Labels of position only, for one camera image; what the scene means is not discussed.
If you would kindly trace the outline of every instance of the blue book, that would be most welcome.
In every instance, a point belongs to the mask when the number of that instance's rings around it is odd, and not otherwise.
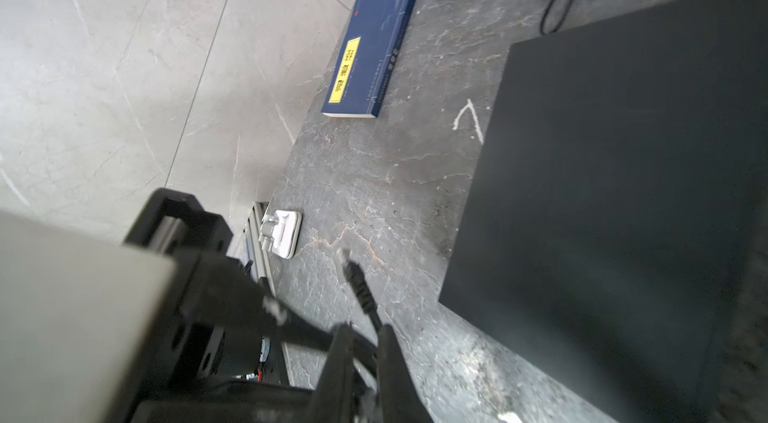
[[[322,113],[375,118],[416,0],[356,0]]]

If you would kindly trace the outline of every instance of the yellow label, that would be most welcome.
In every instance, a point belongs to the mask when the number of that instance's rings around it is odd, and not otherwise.
[[[339,66],[339,74],[336,75],[336,79],[333,82],[333,91],[331,92],[331,98],[328,102],[341,102],[341,96],[344,94],[346,81],[350,79],[350,71],[352,70],[352,64],[355,63],[355,55],[357,54],[357,47],[359,45],[360,38],[355,38],[354,40],[346,42],[344,56],[342,56],[341,66]]]

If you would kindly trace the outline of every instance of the gray marble table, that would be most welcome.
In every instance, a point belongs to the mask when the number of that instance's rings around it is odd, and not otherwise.
[[[667,1],[577,0],[564,29]],[[437,302],[508,48],[538,36],[547,2],[417,0],[375,120],[321,114],[334,53],[270,203],[304,215],[296,256],[271,262],[277,295],[373,339],[333,260],[350,248],[436,421],[612,421]],[[288,359],[294,385],[316,383],[321,355]]]

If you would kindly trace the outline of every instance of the beige tile floor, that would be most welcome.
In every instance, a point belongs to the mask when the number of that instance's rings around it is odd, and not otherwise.
[[[0,208],[119,241],[270,198],[354,0],[0,0]]]

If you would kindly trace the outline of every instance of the black panel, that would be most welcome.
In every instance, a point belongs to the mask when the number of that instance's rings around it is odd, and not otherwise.
[[[715,402],[766,162],[766,1],[511,48],[440,302],[621,422]]]

